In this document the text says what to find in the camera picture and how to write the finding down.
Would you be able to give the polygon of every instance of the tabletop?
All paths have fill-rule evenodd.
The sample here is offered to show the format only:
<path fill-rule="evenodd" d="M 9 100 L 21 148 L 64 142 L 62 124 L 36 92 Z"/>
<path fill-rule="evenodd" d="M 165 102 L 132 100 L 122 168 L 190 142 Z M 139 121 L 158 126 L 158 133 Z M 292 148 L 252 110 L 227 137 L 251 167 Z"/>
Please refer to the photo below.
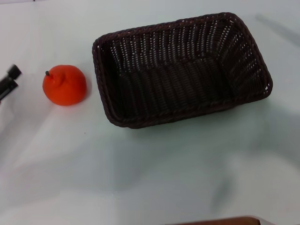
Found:
<path fill-rule="evenodd" d="M 300 223 L 300 3 L 44 0 L 0 5 L 0 224 L 161 225 L 243 215 Z M 274 82 L 269 98 L 139 130 L 106 118 L 91 48 L 103 34 L 210 13 L 248 26 Z M 45 71 L 79 67 L 88 96 L 61 107 Z"/>

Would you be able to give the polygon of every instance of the toy orange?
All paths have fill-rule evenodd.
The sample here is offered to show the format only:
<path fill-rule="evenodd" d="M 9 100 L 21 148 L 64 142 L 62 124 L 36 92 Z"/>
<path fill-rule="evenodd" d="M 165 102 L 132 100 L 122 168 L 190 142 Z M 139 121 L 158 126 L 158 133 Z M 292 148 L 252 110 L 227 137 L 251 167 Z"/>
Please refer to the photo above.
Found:
<path fill-rule="evenodd" d="M 46 96 L 57 105 L 73 105 L 81 102 L 86 95 L 86 80 L 77 67 L 55 66 L 46 71 L 43 81 Z"/>

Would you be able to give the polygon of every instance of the rectangular basket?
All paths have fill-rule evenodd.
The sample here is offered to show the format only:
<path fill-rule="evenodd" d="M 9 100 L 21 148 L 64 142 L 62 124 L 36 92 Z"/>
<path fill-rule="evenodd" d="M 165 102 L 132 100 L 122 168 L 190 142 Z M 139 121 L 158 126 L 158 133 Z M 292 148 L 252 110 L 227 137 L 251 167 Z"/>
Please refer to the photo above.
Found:
<path fill-rule="evenodd" d="M 261 100 L 273 82 L 244 22 L 220 13 L 103 35 L 92 48 L 108 120 L 143 128 Z"/>

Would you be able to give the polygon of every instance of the brown object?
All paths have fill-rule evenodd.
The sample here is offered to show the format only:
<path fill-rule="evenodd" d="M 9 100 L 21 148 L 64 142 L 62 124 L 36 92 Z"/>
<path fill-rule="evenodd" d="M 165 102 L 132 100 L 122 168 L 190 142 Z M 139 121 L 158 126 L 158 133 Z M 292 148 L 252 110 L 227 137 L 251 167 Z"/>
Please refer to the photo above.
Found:
<path fill-rule="evenodd" d="M 106 34 L 92 52 L 106 116 L 119 127 L 230 109 L 273 87 L 252 35 L 232 13 Z"/>
<path fill-rule="evenodd" d="M 260 222 L 258 219 L 252 217 L 239 217 L 239 218 L 194 222 L 194 223 L 181 224 L 181 225 L 260 225 Z"/>

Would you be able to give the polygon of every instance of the orange fruit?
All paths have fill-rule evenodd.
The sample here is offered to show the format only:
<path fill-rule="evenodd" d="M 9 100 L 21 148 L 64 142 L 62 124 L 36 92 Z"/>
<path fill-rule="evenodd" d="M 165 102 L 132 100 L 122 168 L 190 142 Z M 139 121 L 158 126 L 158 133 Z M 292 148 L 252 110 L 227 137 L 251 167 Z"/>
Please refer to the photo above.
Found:
<path fill-rule="evenodd" d="M 46 96 L 57 105 L 73 105 L 81 102 L 87 92 L 84 74 L 70 65 L 55 66 L 46 71 L 43 81 Z"/>

